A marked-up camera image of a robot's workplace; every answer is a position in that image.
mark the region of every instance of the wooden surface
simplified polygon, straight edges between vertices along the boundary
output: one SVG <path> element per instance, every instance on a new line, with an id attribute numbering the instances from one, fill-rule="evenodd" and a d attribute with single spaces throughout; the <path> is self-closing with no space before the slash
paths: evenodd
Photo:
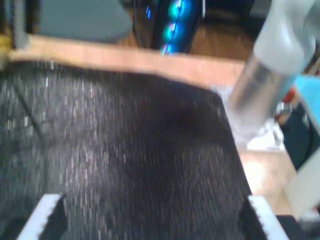
<path id="1" fill-rule="evenodd" d="M 30 47 L 13 52 L 11 60 L 52 59 L 85 68 L 152 73 L 204 88 L 233 85 L 243 61 L 198 55 L 162 56 L 151 51 L 126 46 L 93 44 L 30 37 Z M 256 195 L 264 195 L 276 214 L 291 214 L 283 186 L 296 172 L 286 153 L 240 152 L 241 162 Z"/>

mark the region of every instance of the black fabric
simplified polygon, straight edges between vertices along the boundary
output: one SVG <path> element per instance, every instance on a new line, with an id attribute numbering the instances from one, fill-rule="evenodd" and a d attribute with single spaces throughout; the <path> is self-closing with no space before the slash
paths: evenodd
<path id="1" fill-rule="evenodd" d="M 216 93 L 53 62 L 11 63 L 0 86 L 0 234 L 66 193 L 63 240 L 243 240 L 250 188 Z"/>

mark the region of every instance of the blue led light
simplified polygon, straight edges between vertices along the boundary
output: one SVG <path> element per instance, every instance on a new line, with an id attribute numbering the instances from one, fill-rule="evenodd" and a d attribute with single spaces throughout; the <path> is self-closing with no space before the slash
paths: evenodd
<path id="1" fill-rule="evenodd" d="M 166 30 L 166 37 L 168 40 L 175 39 L 178 34 L 178 26 L 175 23 L 171 23 Z"/>
<path id="2" fill-rule="evenodd" d="M 150 17 L 151 17 L 151 10 L 150 10 L 150 8 L 149 8 L 149 6 L 147 5 L 146 6 L 146 16 L 148 17 L 148 19 L 150 19 Z"/>
<path id="3" fill-rule="evenodd" d="M 182 17 L 185 13 L 185 0 L 177 0 L 169 7 L 169 15 L 171 17 Z"/>
<path id="4" fill-rule="evenodd" d="M 162 48 L 162 55 L 172 55 L 172 52 L 173 52 L 173 47 L 171 44 L 167 44 L 165 45 L 163 48 Z"/>

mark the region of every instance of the wooden floor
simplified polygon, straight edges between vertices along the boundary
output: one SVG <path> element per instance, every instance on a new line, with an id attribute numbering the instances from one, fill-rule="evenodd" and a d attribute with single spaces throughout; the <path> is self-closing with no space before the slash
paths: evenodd
<path id="1" fill-rule="evenodd" d="M 118 44 L 132 48 L 138 47 L 133 32 Z M 189 54 L 245 61 L 253 45 L 253 41 L 240 27 L 225 24 L 200 24 Z"/>

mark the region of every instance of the metal cylinder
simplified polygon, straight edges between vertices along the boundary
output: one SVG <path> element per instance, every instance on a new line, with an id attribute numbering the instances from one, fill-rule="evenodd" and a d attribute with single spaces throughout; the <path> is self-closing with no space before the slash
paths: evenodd
<path id="1" fill-rule="evenodd" d="M 235 138 L 254 137 L 273 116 L 294 79 L 294 76 L 273 72 L 252 54 L 226 104 Z"/>

